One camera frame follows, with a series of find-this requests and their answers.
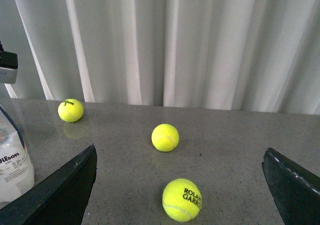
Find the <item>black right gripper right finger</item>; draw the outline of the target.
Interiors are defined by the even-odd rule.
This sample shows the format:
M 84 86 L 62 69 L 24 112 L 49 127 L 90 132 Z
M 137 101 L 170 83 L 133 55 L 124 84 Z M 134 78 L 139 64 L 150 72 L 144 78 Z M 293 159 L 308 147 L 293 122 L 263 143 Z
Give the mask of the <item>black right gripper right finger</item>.
M 271 147 L 261 166 L 284 224 L 318 225 L 320 178 Z

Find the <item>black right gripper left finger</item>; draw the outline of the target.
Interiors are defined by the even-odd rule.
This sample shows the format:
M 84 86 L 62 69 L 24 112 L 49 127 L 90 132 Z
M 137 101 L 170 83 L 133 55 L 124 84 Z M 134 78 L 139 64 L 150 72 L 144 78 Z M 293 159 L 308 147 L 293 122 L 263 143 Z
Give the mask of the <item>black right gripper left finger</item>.
M 97 175 L 90 145 L 31 190 L 0 210 L 2 225 L 80 225 Z

